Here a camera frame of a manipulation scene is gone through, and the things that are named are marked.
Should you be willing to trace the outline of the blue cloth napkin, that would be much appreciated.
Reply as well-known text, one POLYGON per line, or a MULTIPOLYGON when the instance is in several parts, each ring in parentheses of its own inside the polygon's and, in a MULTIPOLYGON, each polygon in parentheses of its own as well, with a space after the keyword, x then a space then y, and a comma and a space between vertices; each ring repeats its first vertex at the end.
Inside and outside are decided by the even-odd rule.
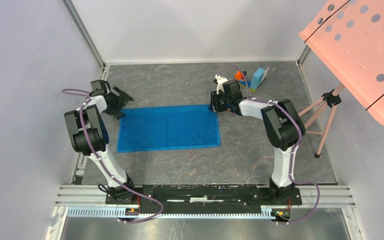
POLYGON ((119 121, 119 153, 219 147, 218 115, 206 104, 126 108, 119 121))

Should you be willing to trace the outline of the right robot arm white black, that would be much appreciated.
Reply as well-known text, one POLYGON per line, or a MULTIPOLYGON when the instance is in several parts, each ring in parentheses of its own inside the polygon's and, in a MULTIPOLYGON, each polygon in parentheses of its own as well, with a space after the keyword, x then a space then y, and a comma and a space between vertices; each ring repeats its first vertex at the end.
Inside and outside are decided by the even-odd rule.
POLYGON ((267 138, 274 148, 274 168, 269 179, 268 196, 273 203, 282 204, 295 188, 295 155, 306 132, 294 105, 289 99, 264 102, 244 97, 236 80, 217 76, 214 83, 216 89, 210 94, 210 111, 230 111, 237 116, 263 121, 267 138))

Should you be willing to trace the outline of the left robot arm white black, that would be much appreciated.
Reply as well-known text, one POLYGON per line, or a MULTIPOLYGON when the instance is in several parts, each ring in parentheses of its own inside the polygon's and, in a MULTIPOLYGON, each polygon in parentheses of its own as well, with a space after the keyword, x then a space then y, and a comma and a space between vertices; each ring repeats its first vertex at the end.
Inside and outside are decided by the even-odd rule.
POLYGON ((95 80, 90 84, 90 92, 72 88, 62 90, 64 94, 85 98, 79 108, 64 114, 70 143, 77 153, 92 160, 104 175, 107 185, 99 184, 98 188, 106 193, 107 200, 131 204, 137 198, 137 190, 110 150, 110 137, 102 114, 120 120, 125 116, 123 107, 133 98, 117 86, 110 86, 106 80, 95 80))

